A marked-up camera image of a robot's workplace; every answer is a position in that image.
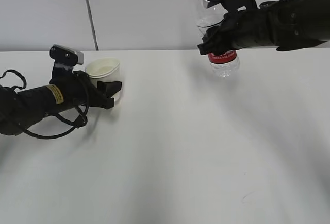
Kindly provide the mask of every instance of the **white table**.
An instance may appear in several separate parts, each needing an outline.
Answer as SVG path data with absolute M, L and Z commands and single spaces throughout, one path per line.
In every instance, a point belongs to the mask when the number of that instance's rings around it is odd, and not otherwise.
M 243 50 L 239 74 L 221 79 L 195 50 L 86 52 L 121 60 L 120 105 L 63 139 L 0 136 L 0 222 L 329 223 L 328 54 Z M 47 52 L 0 62 L 29 88 L 53 64 Z M 48 118 L 32 130 L 66 128 Z

